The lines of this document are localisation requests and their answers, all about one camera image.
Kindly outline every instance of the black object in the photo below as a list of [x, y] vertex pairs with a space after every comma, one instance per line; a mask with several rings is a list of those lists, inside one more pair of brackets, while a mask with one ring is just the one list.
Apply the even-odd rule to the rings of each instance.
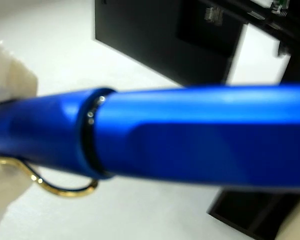
[[243, 24], [199, 0], [96, 0], [95, 37], [183, 85], [223, 83]]
[[224, 190], [209, 214], [256, 240], [274, 240], [299, 202], [300, 194]]

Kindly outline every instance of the gold clip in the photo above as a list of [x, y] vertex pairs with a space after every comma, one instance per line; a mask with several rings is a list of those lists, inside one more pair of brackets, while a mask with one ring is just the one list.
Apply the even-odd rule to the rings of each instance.
[[63, 189], [56, 187], [47, 181], [45, 181], [40, 175], [38, 175], [30, 166], [25, 164], [24, 162], [12, 158], [12, 157], [1, 157], [0, 156], [0, 165], [10, 165], [18, 168], [26, 175], [28, 175], [32, 181], [36, 182], [41, 188], [45, 189], [46, 191], [62, 196], [62, 197], [82, 197], [88, 194], [91, 194], [98, 186], [98, 180], [92, 179], [89, 185], [78, 188], [78, 189]]

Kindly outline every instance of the white surface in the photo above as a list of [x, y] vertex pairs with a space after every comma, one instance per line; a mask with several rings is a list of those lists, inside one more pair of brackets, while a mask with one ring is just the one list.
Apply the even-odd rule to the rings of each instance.
[[[39, 95], [99, 86], [120, 91], [177, 87], [94, 41], [93, 9], [92, 0], [0, 0], [0, 40], [37, 74]], [[273, 67], [284, 63], [268, 52], [274, 41], [253, 28], [247, 38], [241, 55], [248, 57], [239, 58], [231, 83], [276, 82], [278, 69]], [[253, 50], [247, 53], [246, 48]], [[80, 177], [43, 173], [62, 185], [83, 183]], [[249, 239], [206, 214], [217, 191], [116, 177], [90, 196], [64, 199], [33, 185], [8, 208], [0, 240]]]

